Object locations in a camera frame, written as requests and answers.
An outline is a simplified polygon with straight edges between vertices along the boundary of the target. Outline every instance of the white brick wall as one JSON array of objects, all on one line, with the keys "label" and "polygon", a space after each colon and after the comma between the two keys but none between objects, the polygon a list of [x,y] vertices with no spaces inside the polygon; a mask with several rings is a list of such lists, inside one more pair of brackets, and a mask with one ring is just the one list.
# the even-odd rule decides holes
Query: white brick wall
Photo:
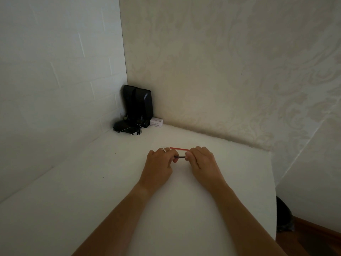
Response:
[{"label": "white brick wall", "polygon": [[118,0],[0,0],[0,201],[124,109]]}]

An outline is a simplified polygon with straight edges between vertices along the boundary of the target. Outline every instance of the bare skin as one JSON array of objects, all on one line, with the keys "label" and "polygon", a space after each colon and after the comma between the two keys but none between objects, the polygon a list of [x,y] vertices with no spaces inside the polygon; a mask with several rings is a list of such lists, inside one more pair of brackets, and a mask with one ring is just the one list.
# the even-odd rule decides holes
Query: bare skin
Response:
[{"label": "bare skin", "polygon": [[[150,151],[139,182],[106,219],[74,252],[73,256],[117,256],[127,251],[139,218],[151,196],[172,174],[176,150]],[[206,147],[190,149],[186,160],[193,175],[212,195],[233,239],[239,256],[285,256],[265,229],[251,215],[228,186],[213,154]]]}]

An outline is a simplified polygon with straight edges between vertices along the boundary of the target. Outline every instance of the small white box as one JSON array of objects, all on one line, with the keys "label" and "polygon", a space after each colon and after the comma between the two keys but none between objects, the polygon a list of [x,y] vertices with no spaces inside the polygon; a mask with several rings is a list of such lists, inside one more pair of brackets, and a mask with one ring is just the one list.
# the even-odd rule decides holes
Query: small white box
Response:
[{"label": "small white box", "polygon": [[150,125],[154,127],[162,127],[163,125],[163,119],[161,118],[151,118]]}]

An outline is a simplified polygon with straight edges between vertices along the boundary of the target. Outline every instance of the person's left arm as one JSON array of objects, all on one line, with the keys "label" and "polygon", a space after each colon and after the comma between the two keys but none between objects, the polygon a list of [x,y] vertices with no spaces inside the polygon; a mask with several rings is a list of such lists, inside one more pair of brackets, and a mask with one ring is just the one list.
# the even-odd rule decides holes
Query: person's left arm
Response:
[{"label": "person's left arm", "polygon": [[115,207],[73,256],[124,255],[139,218],[151,196],[172,174],[171,162],[177,162],[176,150],[150,151],[141,178],[131,192]]}]

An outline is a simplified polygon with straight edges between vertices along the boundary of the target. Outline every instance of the person's right arm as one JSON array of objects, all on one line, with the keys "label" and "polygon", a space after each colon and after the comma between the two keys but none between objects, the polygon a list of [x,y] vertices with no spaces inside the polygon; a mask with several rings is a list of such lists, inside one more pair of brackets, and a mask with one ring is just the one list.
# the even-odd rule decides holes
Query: person's right arm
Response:
[{"label": "person's right arm", "polygon": [[215,200],[239,256],[286,255],[228,186],[206,147],[190,149],[186,160],[192,166],[193,175]]}]

